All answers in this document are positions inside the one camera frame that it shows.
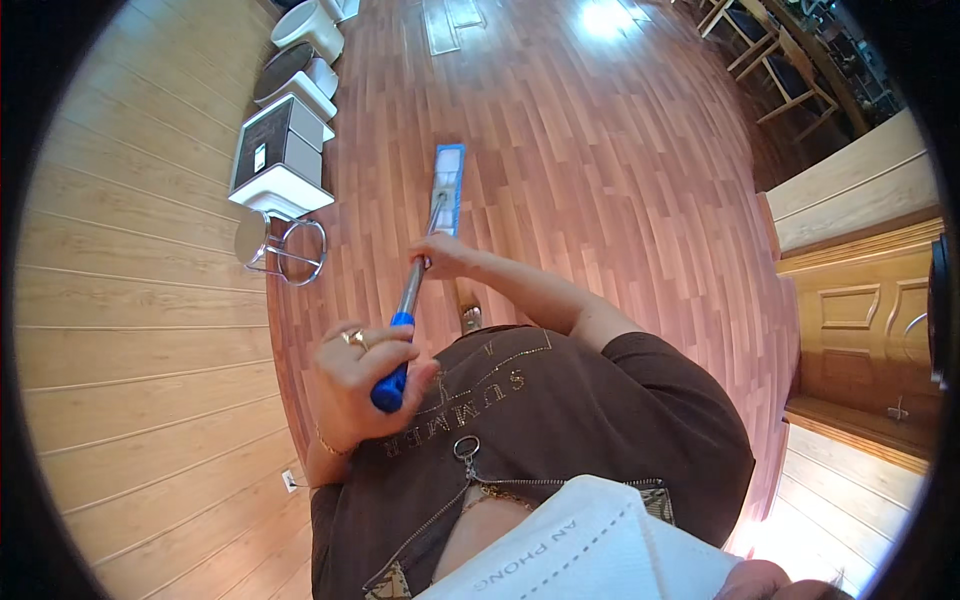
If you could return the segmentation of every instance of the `metal stool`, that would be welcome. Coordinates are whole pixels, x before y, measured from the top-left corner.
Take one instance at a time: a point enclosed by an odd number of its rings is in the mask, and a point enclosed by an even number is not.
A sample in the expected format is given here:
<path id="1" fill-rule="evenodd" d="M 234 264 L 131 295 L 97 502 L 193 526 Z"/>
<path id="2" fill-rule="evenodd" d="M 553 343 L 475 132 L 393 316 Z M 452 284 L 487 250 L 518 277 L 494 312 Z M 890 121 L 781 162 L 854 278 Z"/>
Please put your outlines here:
<path id="1" fill-rule="evenodd" d="M 292 223 L 283 233 L 282 237 L 276 237 L 270 233 L 270 215 L 275 215 L 284 221 Z M 296 254 L 290 254 L 284 250 L 287 238 L 294 230 L 301 226 L 315 227 L 320 232 L 323 246 L 319 261 L 310 260 L 309 258 L 297 256 Z M 283 273 L 283 262 L 279 258 L 276 260 L 277 271 L 271 271 L 269 268 L 262 269 L 260 267 L 254 267 L 253 265 L 261 258 L 264 258 L 267 252 L 302 260 L 303 262 L 313 265 L 315 269 L 307 279 L 303 281 L 291 281 L 287 277 L 287 274 Z M 306 285 L 316 279 L 317 275 L 320 274 L 320 269 L 324 267 L 324 261 L 326 260 L 326 231 L 324 231 L 324 226 L 312 219 L 295 219 L 273 208 L 267 210 L 251 210 L 240 220 L 240 225 L 237 226 L 236 235 L 233 237 L 233 253 L 236 254 L 237 260 L 251 271 L 281 276 L 284 281 L 291 285 Z"/>

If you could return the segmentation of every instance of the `mop handle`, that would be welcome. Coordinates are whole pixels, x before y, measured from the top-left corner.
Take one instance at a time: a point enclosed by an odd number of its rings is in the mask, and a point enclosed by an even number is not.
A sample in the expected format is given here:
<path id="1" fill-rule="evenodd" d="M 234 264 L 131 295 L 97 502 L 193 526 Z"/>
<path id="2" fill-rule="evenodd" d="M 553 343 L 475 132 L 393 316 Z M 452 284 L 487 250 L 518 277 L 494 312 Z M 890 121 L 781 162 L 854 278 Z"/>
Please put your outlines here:
<path id="1" fill-rule="evenodd" d="M 430 215 L 430 225 L 427 226 L 426 234 L 430 235 L 437 228 L 437 220 L 440 216 L 440 207 L 443 200 L 438 198 L 437 205 L 434 206 L 433 214 Z M 417 256 L 410 266 L 410 275 L 407 277 L 407 286 L 403 289 L 403 296 L 400 297 L 400 304 L 396 308 L 394 317 L 390 319 L 390 326 L 412 325 L 414 324 L 414 310 L 417 308 L 417 294 L 420 292 L 420 283 L 423 281 L 423 274 L 426 272 L 426 261 L 423 256 Z M 399 365 L 389 375 L 380 379 L 373 386 L 370 392 L 370 400 L 373 406 L 385 413 L 395 413 L 403 404 L 403 390 L 407 386 L 407 363 Z"/>

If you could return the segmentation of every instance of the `brown shirt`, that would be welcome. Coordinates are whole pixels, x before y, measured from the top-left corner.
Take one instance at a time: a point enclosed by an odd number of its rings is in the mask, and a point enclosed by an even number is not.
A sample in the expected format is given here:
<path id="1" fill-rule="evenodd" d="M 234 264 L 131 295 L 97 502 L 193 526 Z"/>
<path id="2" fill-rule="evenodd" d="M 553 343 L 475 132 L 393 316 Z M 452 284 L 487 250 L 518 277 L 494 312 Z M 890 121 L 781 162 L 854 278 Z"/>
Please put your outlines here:
<path id="1" fill-rule="evenodd" d="M 491 327 L 437 358 L 409 428 L 361 444 L 347 482 L 314 495 L 314 598 L 404 597 L 391 577 L 426 589 L 471 481 L 540 503 L 590 473 L 660 498 L 660 517 L 707 543 L 730 534 L 754 468 L 746 430 L 716 380 L 662 339 L 626 333 L 597 353 Z M 452 452 L 466 435 L 481 444 L 470 478 Z"/>

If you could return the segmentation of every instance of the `zipper pull ring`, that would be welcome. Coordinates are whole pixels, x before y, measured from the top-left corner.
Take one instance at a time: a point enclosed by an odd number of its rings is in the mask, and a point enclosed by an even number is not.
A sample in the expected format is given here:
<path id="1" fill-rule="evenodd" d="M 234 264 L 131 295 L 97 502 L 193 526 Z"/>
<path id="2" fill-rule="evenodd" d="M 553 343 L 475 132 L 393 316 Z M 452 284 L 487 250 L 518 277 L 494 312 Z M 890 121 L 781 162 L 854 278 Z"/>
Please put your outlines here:
<path id="1" fill-rule="evenodd" d="M 453 443 L 453 456 L 464 464 L 467 481 L 476 479 L 477 471 L 473 465 L 473 455 L 480 450 L 480 438 L 464 436 Z"/>

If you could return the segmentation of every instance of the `door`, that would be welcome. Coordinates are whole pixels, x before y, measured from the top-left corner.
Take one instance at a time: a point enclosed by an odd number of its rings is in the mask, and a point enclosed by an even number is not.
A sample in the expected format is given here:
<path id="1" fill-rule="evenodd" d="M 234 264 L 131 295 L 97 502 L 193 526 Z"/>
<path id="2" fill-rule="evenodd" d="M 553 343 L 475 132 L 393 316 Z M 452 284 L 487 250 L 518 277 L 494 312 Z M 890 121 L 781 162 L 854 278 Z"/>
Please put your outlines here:
<path id="1" fill-rule="evenodd" d="M 800 392 L 821 401 L 813 410 L 922 454 L 942 403 L 924 316 L 930 243 L 942 230 L 935 219 L 778 263 L 796 283 Z"/>

